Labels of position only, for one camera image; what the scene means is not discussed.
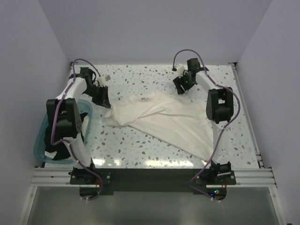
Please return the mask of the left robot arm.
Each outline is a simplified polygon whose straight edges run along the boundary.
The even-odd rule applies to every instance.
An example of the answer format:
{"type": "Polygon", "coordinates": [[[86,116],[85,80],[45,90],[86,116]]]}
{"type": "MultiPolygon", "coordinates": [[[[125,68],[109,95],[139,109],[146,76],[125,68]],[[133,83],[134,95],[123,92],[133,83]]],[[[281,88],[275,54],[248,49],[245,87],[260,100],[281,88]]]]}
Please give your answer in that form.
{"type": "Polygon", "coordinates": [[[96,181],[97,172],[89,168],[92,159],[82,139],[82,118],[77,102],[81,95],[86,94],[94,104],[110,108],[106,85],[110,79],[109,75],[100,76],[89,67],[83,67],[80,73],[70,75],[61,94],[46,102],[48,124],[51,127],[50,144],[56,149],[64,146],[74,162],[74,167],[87,167],[82,170],[80,176],[87,184],[96,181]]]}

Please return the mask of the aluminium frame rail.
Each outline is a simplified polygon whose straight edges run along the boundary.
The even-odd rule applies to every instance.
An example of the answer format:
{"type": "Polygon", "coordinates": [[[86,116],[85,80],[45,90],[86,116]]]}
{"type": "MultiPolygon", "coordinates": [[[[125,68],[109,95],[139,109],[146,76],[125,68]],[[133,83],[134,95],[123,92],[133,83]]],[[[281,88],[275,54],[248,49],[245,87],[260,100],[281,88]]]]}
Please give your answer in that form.
{"type": "MultiPolygon", "coordinates": [[[[30,185],[37,187],[70,186],[69,168],[36,168],[30,185]]],[[[234,171],[236,186],[241,188],[273,188],[276,181],[271,169],[237,169],[234,171]]]]}

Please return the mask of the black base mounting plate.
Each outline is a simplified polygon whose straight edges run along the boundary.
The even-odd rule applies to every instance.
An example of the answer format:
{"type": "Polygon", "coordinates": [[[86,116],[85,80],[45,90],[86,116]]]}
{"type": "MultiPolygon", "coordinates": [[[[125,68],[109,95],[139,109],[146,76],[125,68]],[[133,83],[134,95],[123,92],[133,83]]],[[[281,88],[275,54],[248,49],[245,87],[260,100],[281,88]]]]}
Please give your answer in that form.
{"type": "Polygon", "coordinates": [[[219,169],[100,169],[74,168],[70,184],[79,185],[81,197],[113,195],[116,192],[192,192],[223,200],[227,187],[236,185],[234,171],[219,169]]]}

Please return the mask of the blue plastic basket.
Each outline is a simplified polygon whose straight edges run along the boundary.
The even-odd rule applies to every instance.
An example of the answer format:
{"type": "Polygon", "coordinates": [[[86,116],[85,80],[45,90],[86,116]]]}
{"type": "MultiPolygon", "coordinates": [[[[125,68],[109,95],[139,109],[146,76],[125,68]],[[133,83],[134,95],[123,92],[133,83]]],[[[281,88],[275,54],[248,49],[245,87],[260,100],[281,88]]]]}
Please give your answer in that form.
{"type": "MultiPolygon", "coordinates": [[[[87,117],[89,118],[89,121],[86,125],[86,129],[84,131],[84,139],[83,143],[84,145],[87,143],[87,138],[89,134],[89,128],[91,124],[91,118],[93,113],[93,108],[90,102],[86,100],[79,99],[77,102],[79,113],[87,113],[87,117]]],[[[64,159],[64,160],[53,160],[52,157],[48,157],[45,155],[45,130],[48,126],[48,117],[47,114],[45,114],[43,122],[41,124],[41,128],[39,130],[39,133],[37,135],[36,143],[33,149],[34,156],[38,161],[44,162],[44,163],[52,163],[52,164],[59,164],[59,165],[67,165],[72,164],[73,160],[71,158],[64,159]]]]}

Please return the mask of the black clothes in basket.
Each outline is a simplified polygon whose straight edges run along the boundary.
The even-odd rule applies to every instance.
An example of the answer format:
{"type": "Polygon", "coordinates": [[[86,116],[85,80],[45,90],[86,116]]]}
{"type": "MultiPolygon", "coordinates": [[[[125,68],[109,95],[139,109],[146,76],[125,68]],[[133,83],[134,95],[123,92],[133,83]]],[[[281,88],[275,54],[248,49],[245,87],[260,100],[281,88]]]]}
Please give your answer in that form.
{"type": "MultiPolygon", "coordinates": [[[[81,120],[82,120],[82,131],[81,131],[81,138],[84,142],[84,137],[87,130],[87,125],[89,122],[88,113],[84,112],[80,114],[81,120]]],[[[45,129],[45,151],[48,153],[56,153],[53,157],[54,161],[58,160],[65,160],[70,157],[70,153],[68,152],[66,146],[64,143],[59,143],[56,146],[51,145],[51,133],[52,133],[52,126],[48,125],[45,129]]]]}

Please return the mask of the white t-shirt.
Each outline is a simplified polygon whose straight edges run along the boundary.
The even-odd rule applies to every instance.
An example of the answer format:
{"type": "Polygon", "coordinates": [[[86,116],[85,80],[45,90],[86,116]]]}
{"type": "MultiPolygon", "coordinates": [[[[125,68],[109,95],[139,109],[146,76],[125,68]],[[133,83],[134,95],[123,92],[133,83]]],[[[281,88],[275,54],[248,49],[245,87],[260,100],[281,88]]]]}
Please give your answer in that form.
{"type": "Polygon", "coordinates": [[[113,104],[104,116],[107,126],[132,127],[204,161],[213,152],[213,131],[203,104],[185,96],[155,91],[113,104]]]}

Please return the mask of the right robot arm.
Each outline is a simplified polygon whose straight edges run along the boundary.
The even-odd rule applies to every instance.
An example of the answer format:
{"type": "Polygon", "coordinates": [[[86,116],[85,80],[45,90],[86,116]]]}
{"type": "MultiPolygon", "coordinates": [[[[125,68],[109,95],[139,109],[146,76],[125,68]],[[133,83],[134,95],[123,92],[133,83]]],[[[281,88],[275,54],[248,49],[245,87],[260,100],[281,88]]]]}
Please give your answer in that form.
{"type": "Polygon", "coordinates": [[[201,67],[197,58],[187,61],[187,69],[182,64],[173,65],[172,71],[178,76],[173,79],[173,83],[179,95],[190,90],[194,85],[199,84],[207,92],[206,116],[210,120],[213,130],[213,153],[207,164],[214,168],[209,172],[209,179],[214,184],[220,184],[225,179],[225,172],[220,169],[217,163],[216,154],[223,152],[228,147],[219,145],[222,142],[222,135],[226,127],[232,122],[234,114],[232,88],[218,85],[210,76],[205,66],[201,67]]]}

